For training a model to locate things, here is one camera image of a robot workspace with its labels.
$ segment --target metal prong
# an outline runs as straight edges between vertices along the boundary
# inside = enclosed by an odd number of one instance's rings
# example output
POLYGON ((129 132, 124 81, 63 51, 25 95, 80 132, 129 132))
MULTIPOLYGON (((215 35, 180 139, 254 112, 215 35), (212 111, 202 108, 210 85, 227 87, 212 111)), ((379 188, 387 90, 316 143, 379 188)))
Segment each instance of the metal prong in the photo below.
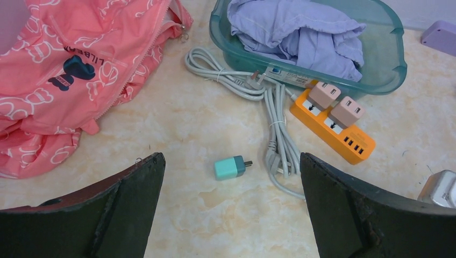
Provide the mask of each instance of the metal prong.
POLYGON ((260 74, 260 71, 256 71, 255 73, 252 74, 252 76, 250 76, 250 79, 252 80, 255 80, 257 79, 257 76, 260 74))
POLYGON ((245 167, 250 167, 252 164, 253 164, 252 161, 246 161, 246 162, 244 162, 244 166, 245 166, 245 167))

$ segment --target pink jacket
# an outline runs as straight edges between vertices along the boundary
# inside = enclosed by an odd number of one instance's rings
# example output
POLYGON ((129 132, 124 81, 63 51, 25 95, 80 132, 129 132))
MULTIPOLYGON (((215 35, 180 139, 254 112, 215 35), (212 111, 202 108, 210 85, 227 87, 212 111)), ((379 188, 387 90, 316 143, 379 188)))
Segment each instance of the pink jacket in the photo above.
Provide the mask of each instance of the pink jacket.
POLYGON ((0 176, 50 171, 81 130, 130 101, 168 38, 193 23, 179 0, 26 0, 32 16, 0 55, 0 176))

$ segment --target teal usb charger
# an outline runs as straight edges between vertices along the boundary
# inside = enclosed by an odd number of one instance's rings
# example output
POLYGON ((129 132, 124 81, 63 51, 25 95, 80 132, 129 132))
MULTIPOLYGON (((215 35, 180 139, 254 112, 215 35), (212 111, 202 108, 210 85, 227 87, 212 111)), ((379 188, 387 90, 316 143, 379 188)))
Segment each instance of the teal usb charger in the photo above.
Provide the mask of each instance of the teal usb charger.
POLYGON ((242 176, 246 167, 250 167, 252 161, 244 162, 242 156, 234 156, 229 159, 219 160, 215 162, 215 179, 217 181, 232 179, 242 176))

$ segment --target purple object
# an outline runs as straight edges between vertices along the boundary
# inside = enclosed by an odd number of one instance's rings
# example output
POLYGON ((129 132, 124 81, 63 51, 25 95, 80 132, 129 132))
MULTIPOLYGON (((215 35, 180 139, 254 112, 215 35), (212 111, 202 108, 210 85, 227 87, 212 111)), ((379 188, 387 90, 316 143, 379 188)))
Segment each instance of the purple object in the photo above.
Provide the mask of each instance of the purple object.
POLYGON ((456 56, 456 24, 436 21, 421 36, 421 44, 456 56))
POLYGON ((29 18, 24 0, 0 0, 0 55, 16 43, 17 35, 29 18))

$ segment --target power socket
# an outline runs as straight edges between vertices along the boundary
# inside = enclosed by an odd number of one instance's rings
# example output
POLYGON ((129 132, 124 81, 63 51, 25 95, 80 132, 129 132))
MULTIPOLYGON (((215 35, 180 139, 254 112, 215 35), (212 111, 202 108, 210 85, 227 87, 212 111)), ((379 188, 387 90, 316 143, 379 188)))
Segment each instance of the power socket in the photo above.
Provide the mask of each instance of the power socket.
POLYGON ((356 125, 342 129, 329 115, 333 107, 318 112, 309 110, 310 89, 302 93, 290 107, 290 112, 304 125, 352 165, 366 160, 375 148, 375 141, 356 125))

